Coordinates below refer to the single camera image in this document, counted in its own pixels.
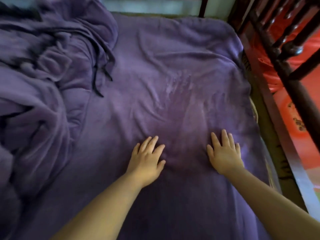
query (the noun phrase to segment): finger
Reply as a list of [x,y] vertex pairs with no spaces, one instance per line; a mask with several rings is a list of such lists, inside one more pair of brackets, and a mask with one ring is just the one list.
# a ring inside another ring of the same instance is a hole
[[211,133],[211,140],[212,140],[212,145],[214,148],[221,146],[220,141],[218,140],[218,137],[213,132]]
[[228,134],[228,138],[229,138],[229,142],[230,142],[230,147],[231,147],[232,149],[235,149],[235,148],[236,148],[236,145],[235,145],[235,141],[234,141],[233,136],[232,136],[231,133]]
[[158,146],[158,147],[154,150],[154,152],[153,152],[152,154],[155,155],[155,156],[157,156],[157,158],[158,158],[158,160],[159,160],[159,157],[161,156],[164,148],[165,148],[165,145],[160,145],[160,146]]
[[148,153],[152,153],[154,148],[155,148],[155,145],[158,141],[159,137],[158,136],[155,136],[150,142],[149,144],[146,146],[146,152]]
[[138,154],[139,147],[140,147],[140,143],[138,143],[138,144],[134,147],[134,149],[133,149],[133,151],[132,151],[132,155],[137,155],[137,154]]
[[230,142],[229,142],[229,138],[228,138],[228,135],[227,135],[227,131],[225,129],[222,130],[221,141],[222,141],[222,146],[223,147],[229,147],[230,146]]
[[241,150],[240,150],[240,145],[237,143],[235,145],[235,151],[237,152],[238,156],[241,158]]
[[165,160],[162,160],[161,162],[158,163],[158,166],[157,166],[158,175],[160,175],[160,173],[162,172],[163,168],[165,167],[165,164],[166,164]]
[[149,136],[140,146],[140,150],[139,152],[144,152],[144,150],[146,149],[147,145],[149,144],[149,141],[151,141],[151,136]]
[[214,158],[214,149],[211,145],[207,145],[207,153],[209,158]]

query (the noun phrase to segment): bare skin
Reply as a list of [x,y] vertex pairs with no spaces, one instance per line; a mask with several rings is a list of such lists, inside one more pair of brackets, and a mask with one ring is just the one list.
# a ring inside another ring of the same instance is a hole
[[320,237],[320,222],[244,168],[232,134],[222,130],[222,145],[214,133],[211,138],[214,149],[207,145],[207,152],[212,166],[238,190],[273,240]]
[[155,150],[158,137],[137,144],[126,173],[95,197],[52,240],[115,240],[139,192],[155,181],[165,166],[158,163],[164,145]]

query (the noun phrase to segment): white wall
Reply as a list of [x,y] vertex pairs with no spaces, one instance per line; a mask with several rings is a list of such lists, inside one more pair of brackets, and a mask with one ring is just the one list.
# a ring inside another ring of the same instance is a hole
[[[206,17],[226,20],[235,0],[208,0]],[[101,0],[112,12],[137,12],[176,15],[199,14],[201,0]]]

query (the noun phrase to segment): purple blanket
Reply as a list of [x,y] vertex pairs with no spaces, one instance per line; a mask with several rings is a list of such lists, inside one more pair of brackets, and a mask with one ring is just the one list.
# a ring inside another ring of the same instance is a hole
[[[166,145],[166,166],[139,194],[119,240],[269,239],[206,155],[210,132],[226,128],[240,142],[246,168],[268,182],[250,85],[238,59],[242,45],[233,29],[199,18],[114,15],[115,22],[96,0],[51,0],[48,5],[55,11],[45,13],[46,27],[69,28],[56,32],[58,41],[46,46],[36,66],[0,67],[7,75],[1,81],[11,76],[0,98],[6,91],[13,94],[1,100],[1,115],[4,107],[9,120],[15,119],[12,129],[3,126],[1,134],[15,137],[0,151],[1,159],[10,162],[0,168],[7,174],[1,187],[10,187],[9,196],[14,193],[14,209],[23,207],[20,217],[19,212],[8,215],[19,219],[12,239],[50,238],[126,171],[137,142],[155,135]],[[27,35],[1,32],[1,38],[13,40]],[[21,47],[37,45],[34,37],[27,41]],[[16,52],[7,50],[9,56]],[[25,104],[29,98],[41,106]],[[52,113],[44,117],[43,108]],[[15,124],[25,117],[25,127]],[[42,140],[32,140],[30,132]],[[24,147],[7,146],[18,137]]]

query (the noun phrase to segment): red fabric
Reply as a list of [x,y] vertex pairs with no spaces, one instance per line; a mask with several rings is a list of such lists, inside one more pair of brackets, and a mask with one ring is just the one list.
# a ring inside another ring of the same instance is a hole
[[[289,26],[292,22],[293,18],[290,19],[284,19],[284,15],[288,8],[285,8],[283,12],[277,17],[274,24],[271,25],[269,32],[274,40],[277,40],[282,33],[284,32],[285,28]],[[303,27],[306,25],[306,23],[311,19],[312,15],[309,15],[309,17],[305,18],[304,21],[299,25],[299,27],[288,36],[287,41],[293,40],[297,34],[303,29]],[[262,44],[260,43],[260,39],[255,34],[255,36],[252,39],[253,49],[258,57],[260,67],[263,71],[263,75],[266,78],[270,91],[272,93],[280,90],[283,85],[282,82],[277,74],[277,72],[274,70],[273,65],[271,64],[266,52],[264,51],[264,48],[262,47]],[[320,32],[316,32],[312,37],[308,39],[308,41],[305,43],[303,52],[299,56],[294,56],[288,59],[288,62],[290,63],[291,67],[293,69],[296,69],[298,66],[300,66],[303,62],[305,62],[315,51],[318,50],[320,47]]]

